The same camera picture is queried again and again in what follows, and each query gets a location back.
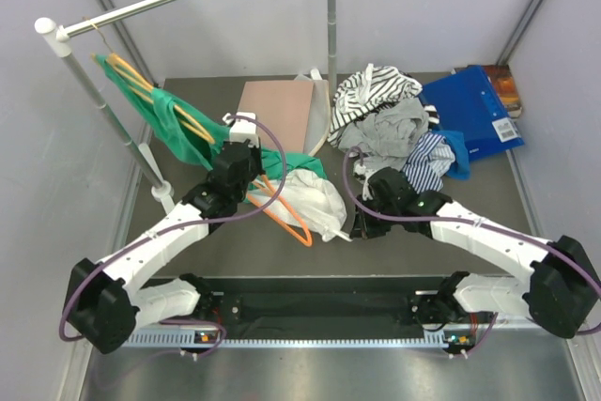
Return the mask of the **white tank top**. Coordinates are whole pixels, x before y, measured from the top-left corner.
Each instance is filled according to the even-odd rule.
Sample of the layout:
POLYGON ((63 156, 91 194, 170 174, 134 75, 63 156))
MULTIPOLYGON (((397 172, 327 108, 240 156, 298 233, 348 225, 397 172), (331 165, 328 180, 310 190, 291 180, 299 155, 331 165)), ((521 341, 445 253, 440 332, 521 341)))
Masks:
POLYGON ((280 194, 324 242, 352 241, 342 230, 347 220, 345 202, 327 179, 307 169, 294 169, 286 175, 280 194))

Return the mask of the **orange clothes hanger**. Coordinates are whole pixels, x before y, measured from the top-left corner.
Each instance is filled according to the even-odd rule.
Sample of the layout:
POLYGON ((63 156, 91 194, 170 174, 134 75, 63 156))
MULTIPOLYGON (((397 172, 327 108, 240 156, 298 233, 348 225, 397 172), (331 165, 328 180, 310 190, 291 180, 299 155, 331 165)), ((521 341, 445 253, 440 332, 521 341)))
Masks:
POLYGON ((299 213, 276 193, 276 188, 265 175, 252 182, 252 190, 247 192, 246 200, 280 225, 290 236, 305 247, 313 245, 313 236, 299 213))

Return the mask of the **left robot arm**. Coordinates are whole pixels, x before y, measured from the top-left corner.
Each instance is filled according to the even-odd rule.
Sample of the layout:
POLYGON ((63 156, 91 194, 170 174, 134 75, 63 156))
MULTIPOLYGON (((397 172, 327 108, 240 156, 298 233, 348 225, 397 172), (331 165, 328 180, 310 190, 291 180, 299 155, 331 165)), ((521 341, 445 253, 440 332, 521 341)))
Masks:
POLYGON ((62 325, 71 325, 97 351, 119 349, 138 329, 173 316, 203 322, 213 301, 190 274, 150 286, 149 279, 181 252, 222 224, 239 220, 239 203, 262 175, 260 147, 251 140, 227 141, 204 182, 166 216, 122 250, 72 269, 62 325))

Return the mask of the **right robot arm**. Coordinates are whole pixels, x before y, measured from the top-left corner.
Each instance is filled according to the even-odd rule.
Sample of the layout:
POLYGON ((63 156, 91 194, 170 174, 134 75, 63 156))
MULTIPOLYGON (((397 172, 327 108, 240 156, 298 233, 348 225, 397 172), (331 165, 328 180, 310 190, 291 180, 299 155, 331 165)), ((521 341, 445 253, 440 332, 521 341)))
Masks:
POLYGON ((405 175, 385 167, 356 199, 351 235, 374 239, 395 225, 449 244, 503 270, 487 276, 464 270, 444 278, 432 295, 410 303, 422 324, 450 324, 469 314, 521 316, 545 331, 572 338, 600 299, 600 279, 582 244, 516 232, 433 190, 416 193, 405 175))

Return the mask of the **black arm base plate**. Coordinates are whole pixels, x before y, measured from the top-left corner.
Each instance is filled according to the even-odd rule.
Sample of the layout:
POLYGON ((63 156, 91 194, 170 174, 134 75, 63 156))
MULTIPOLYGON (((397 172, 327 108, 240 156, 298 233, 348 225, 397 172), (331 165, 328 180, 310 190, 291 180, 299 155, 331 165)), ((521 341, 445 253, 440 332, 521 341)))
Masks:
POLYGON ((441 277, 197 278, 200 297, 191 318, 219 324, 265 318, 388 318, 423 326, 484 324, 490 313, 469 314, 439 287, 441 277))

